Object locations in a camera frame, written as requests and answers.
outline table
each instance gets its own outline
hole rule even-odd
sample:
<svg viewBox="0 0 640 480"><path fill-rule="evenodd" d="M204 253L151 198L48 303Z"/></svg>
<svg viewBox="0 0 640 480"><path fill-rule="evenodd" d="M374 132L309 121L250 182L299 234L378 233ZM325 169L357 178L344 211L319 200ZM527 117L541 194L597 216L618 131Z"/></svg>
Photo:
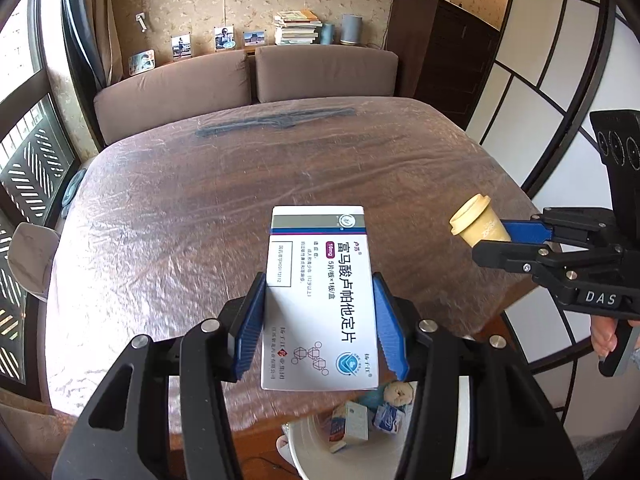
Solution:
<svg viewBox="0 0 640 480"><path fill-rule="evenodd" d="M197 130L292 110L352 109L291 128ZM373 270L463 335L498 311L522 276L479 269L449 232L477 192L502 218L535 208L500 166L427 104L404 98L323 98L225 110L121 140L89 167L56 253L46 316L54 408L78 414L130 339L184 334L242 296L266 265L271 209L363 205ZM353 392L260 389L260 351L225 385L233 430L330 409ZM178 384L170 427L180 432Z"/></svg>

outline brown cushion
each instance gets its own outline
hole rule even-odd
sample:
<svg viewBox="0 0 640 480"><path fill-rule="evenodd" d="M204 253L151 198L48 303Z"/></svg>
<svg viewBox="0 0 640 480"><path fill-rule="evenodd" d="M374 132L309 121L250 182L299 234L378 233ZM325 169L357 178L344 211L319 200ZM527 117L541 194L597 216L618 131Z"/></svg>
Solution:
<svg viewBox="0 0 640 480"><path fill-rule="evenodd" d="M255 51L261 103L311 97L392 96L398 56L345 45L273 45Z"/></svg>
<svg viewBox="0 0 640 480"><path fill-rule="evenodd" d="M107 144L163 124L249 104L251 87L242 50L173 62L109 86L94 98Z"/></svg>

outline photograph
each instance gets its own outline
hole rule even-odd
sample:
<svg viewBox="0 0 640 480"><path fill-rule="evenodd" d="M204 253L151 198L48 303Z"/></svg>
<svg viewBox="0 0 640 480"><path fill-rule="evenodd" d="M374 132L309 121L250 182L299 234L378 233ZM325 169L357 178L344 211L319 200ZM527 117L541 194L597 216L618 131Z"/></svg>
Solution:
<svg viewBox="0 0 640 480"><path fill-rule="evenodd" d="M215 27L213 29L213 35L216 37L216 50L224 50L236 47L236 42L234 41L233 25L223 25L222 27Z"/></svg>
<svg viewBox="0 0 640 480"><path fill-rule="evenodd" d="M136 75L156 67L156 54L145 50L129 58L129 75Z"/></svg>
<svg viewBox="0 0 640 480"><path fill-rule="evenodd" d="M183 57L191 57L191 34L172 36L171 48L174 52L174 61Z"/></svg>
<svg viewBox="0 0 640 480"><path fill-rule="evenodd" d="M264 44L266 44L266 41L264 41L263 30L244 33L244 46L260 46Z"/></svg>

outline human hand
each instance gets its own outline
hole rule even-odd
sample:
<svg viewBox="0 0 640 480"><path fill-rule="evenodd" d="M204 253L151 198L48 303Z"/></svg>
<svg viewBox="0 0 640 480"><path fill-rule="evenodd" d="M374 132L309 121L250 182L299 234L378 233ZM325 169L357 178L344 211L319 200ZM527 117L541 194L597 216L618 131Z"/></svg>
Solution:
<svg viewBox="0 0 640 480"><path fill-rule="evenodd" d="M631 326L640 326L640 321L628 321ZM591 316L591 344L600 357L606 357L613 352L618 344L616 338L617 319L610 317ZM640 338L636 341L636 348L640 348Z"/></svg>

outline window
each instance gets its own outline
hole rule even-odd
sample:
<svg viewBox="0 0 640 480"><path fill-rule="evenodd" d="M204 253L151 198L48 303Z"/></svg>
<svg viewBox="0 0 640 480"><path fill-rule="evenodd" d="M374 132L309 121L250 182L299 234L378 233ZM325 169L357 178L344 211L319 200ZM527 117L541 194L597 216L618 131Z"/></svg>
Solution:
<svg viewBox="0 0 640 480"><path fill-rule="evenodd" d="M32 399L40 399L39 302L6 255L20 222L54 226L79 167L49 94L39 15L39 0L21 0L0 31L0 387Z"/></svg>

